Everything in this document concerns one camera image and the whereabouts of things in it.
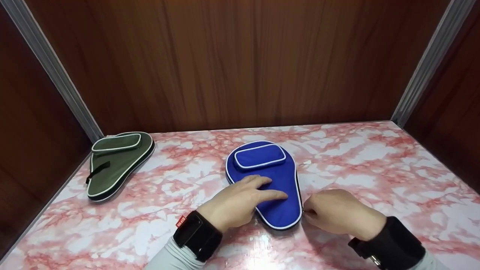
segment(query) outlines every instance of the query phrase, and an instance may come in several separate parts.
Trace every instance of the brown wood grain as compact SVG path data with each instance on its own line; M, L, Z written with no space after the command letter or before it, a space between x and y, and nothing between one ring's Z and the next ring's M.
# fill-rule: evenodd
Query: brown wood grain
M106 134L389 119L448 0L27 0Z
M480 192L480 2L476 2L405 129Z
M91 144L3 7L0 25L2 257Z

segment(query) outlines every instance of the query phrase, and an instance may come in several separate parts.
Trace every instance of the left hand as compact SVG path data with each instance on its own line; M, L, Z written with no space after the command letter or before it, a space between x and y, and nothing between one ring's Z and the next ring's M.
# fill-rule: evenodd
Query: left hand
M229 185L198 209L219 231L240 227L252 220L255 207L264 201L286 199L288 195L278 190L258 190L272 179L249 175Z

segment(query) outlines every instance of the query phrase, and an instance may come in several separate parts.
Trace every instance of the black strap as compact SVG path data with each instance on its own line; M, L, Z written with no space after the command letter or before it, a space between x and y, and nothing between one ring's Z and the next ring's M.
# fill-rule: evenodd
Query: black strap
M348 245L380 269L407 270L425 256L421 242L396 218L387 217L382 231L370 241L353 238Z
M193 211L173 234L173 240L182 248L187 246L196 259L206 262L222 241L222 233L199 212Z
M102 163L100 166L96 167L95 170L93 170L93 172L91 172L88 176L87 176L87 180L85 181L86 184L90 183L90 180L92 179L92 177L101 172L103 169L106 169L110 167L110 161L107 161L105 163Z

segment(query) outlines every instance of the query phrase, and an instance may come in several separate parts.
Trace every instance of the pink marble surface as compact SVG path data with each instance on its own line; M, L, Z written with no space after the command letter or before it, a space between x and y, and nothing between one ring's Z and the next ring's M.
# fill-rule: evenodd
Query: pink marble surface
M303 199L344 188L395 215L451 269L480 269L480 196L392 122L153 134L153 156L114 200L95 205L84 165L1 264L14 269L141 269L181 215L227 186L224 158L255 140L295 158ZM376 269L336 236L258 220L229 232L206 269Z

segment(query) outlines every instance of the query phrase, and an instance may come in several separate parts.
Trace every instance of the finger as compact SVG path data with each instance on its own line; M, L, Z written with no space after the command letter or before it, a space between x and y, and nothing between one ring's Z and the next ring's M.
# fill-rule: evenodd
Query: finger
M304 203L303 203L303 210L305 212L314 212L316 213L316 210L315 210L315 204L313 203L313 199L312 199L312 196L310 196L310 198L308 198Z
M304 212L303 213L303 217L305 218L305 220L310 223L311 225L315 226L315 227L318 227L320 229L323 229L323 224L322 224L322 220L318 217L317 214L312 214L312 213L309 213L309 212Z
M285 192L279 190L258 190L256 198L256 204L259 204L265 201L286 199L288 198L288 195Z
M239 183L244 183L244 184L250 183L253 179L257 177L260 177L260 176L258 174L245 176L242 180L239 181Z
M270 183L271 181L272 181L272 179L270 179L268 177L257 176L249 182L249 185L251 185L254 189L257 189L264 184Z

